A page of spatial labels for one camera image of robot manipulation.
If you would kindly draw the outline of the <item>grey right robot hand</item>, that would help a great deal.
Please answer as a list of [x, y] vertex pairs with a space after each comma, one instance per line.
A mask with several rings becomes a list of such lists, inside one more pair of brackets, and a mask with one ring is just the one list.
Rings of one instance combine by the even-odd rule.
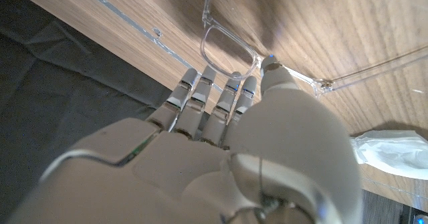
[[233, 74], [204, 129], [215, 72], [189, 69], [145, 120], [80, 139], [44, 171], [10, 223], [360, 223], [350, 138], [274, 56]]

